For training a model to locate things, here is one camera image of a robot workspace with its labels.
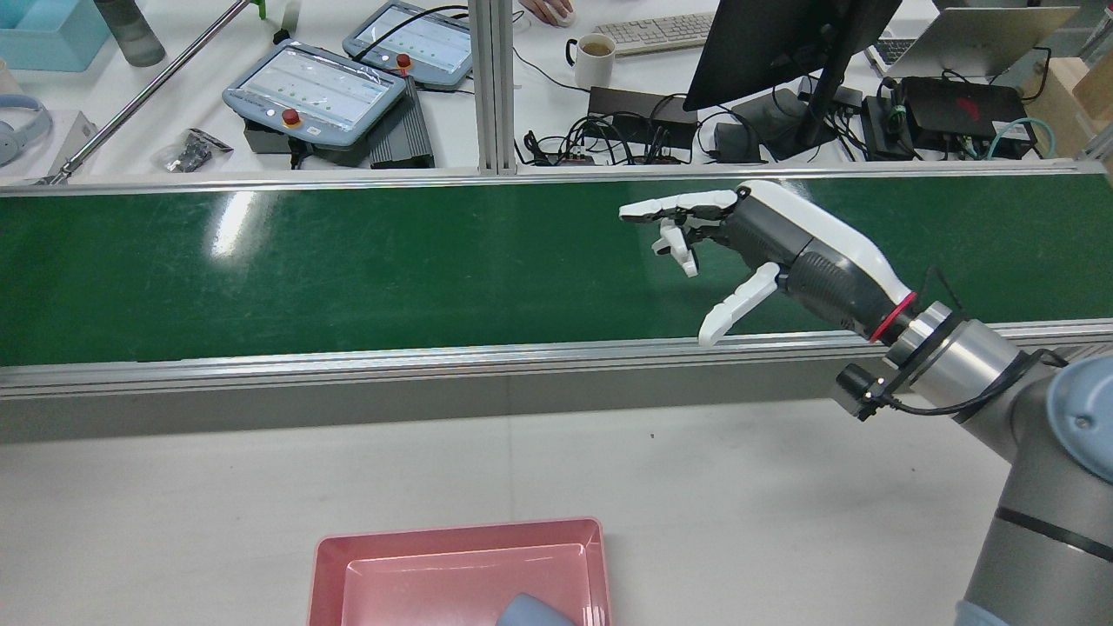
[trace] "red ring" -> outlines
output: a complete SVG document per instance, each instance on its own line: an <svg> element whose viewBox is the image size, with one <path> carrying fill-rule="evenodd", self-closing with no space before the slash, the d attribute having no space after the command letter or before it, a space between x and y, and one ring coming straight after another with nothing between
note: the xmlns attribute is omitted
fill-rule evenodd
<svg viewBox="0 0 1113 626"><path fill-rule="evenodd" d="M912 292L907 296L905 296L905 299L900 301L900 304L897 304L897 307L894 309L892 313L889 313L889 316L886 317L885 321L881 322L881 325L877 326L877 330L874 331L874 334L869 336L869 343L874 343L875 341L880 339L881 333L887 331L888 327L893 325L893 321L897 319L897 315L904 312L905 309L908 309L908 306L912 305L912 303L915 301L916 301L916 292Z"/></svg>

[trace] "desk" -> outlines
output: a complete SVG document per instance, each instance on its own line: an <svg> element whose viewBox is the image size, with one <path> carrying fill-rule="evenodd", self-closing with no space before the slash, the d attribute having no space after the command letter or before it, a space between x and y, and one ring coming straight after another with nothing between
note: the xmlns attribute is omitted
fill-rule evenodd
<svg viewBox="0 0 1113 626"><path fill-rule="evenodd" d="M618 626L938 626L1007 472L944 418L860 424L830 401L0 446L0 459L13 625L304 624L326 535L588 515Z"/></svg>
<svg viewBox="0 0 1113 626"><path fill-rule="evenodd" d="M439 4L432 0L414 3ZM104 125L211 25L232 0L148 0L140 4L167 50L166 60L149 68L131 67L116 41L109 38L83 72L13 70L23 91L42 99L48 108L80 108L92 123ZM151 155L171 145L189 127L201 128L235 148L230 160L220 168L221 175L288 169L288 156L252 153L244 138L243 120L220 99L221 90L273 47L270 38L278 29L286 2L268 4L267 21L258 19L255 7L247 8L233 20L101 147L73 182L106 182L156 173ZM303 2L295 38L343 55L341 41L376 7L376 2L357 0ZM474 99L465 94L422 92L421 102L437 166L474 172L479 163ZM311 158L305 167L335 166ZM169 182L181 183L190 178L162 174L160 178Z"/></svg>
<svg viewBox="0 0 1113 626"><path fill-rule="evenodd" d="M569 28L554 28L542 23L532 14L526 13L514 25L514 43L518 51L529 61L542 67L550 76L567 85L574 85L572 69L564 60L564 42L569 38L590 32L597 25L637 19L657 18L679 12L713 11L716 0L692 0L682 6L668 0L646 0L640 2L621 2L614 0L580 0L575 3L577 21ZM923 31L938 14L930 0L905 0L890 23L890 29L898 35L916 35ZM692 74L699 61L701 48L654 52L619 57L614 63L614 75L611 87L631 91L651 94L682 94L688 91ZM865 55L855 55L847 68L844 85L873 94L877 89L877 74L866 60ZM514 63L514 82L521 89L514 91L514 135L521 141L528 130L533 130L538 137L550 135L564 136L573 121L588 110L588 95L581 91L563 89L546 80L536 70L526 67L521 61ZM785 87L796 91L799 81ZM700 119L715 113L705 109L698 113ZM717 118L701 129L705 146L710 147L715 121L728 121L726 116ZM546 144L554 149L556 140ZM680 158L687 154L674 150ZM696 150L695 163L706 163L708 157ZM843 164L849 162L838 143L830 143L816 150L787 159L787 163Z"/></svg>

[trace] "blue container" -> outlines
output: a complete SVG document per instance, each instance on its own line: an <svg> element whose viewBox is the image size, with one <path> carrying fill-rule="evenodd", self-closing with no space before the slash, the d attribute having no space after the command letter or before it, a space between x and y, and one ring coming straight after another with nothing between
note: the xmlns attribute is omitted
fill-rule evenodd
<svg viewBox="0 0 1113 626"><path fill-rule="evenodd" d="M85 71L106 39L92 0L0 0L0 58L11 69Z"/></svg>

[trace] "laptop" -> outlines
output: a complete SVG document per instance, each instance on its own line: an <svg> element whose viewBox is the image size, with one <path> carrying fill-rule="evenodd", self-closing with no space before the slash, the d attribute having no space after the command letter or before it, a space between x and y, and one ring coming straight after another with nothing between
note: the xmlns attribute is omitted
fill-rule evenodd
<svg viewBox="0 0 1113 626"><path fill-rule="evenodd" d="M866 48L881 76L996 76L1015 63L1077 11L1077 7L954 8L916 39L883 37Z"/></svg>

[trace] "small plastic bag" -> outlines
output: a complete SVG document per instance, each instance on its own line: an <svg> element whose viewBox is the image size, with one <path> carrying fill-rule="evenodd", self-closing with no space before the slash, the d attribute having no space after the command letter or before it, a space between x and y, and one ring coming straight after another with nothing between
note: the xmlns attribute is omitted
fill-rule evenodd
<svg viewBox="0 0 1113 626"><path fill-rule="evenodd" d="M159 169L175 173L197 172L201 167L211 169L228 160L232 146L198 128L190 128L173 146L155 153L155 165Z"/></svg>

